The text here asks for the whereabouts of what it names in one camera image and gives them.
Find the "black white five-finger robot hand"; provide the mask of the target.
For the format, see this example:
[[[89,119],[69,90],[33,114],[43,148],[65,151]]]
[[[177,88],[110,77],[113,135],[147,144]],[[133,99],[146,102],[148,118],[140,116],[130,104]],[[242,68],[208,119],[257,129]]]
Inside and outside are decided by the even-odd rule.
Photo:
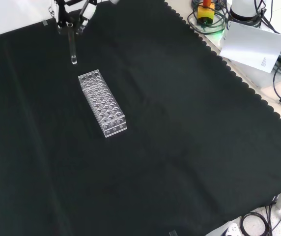
[[[52,0],[51,6],[49,7],[49,12],[51,16],[55,19],[57,25],[57,32],[59,34],[65,34],[70,29],[77,35],[81,35],[86,28],[88,22],[94,16],[97,4],[97,0],[86,0],[80,13],[78,19],[75,20],[66,11],[66,6],[73,6],[80,3],[81,0]]]

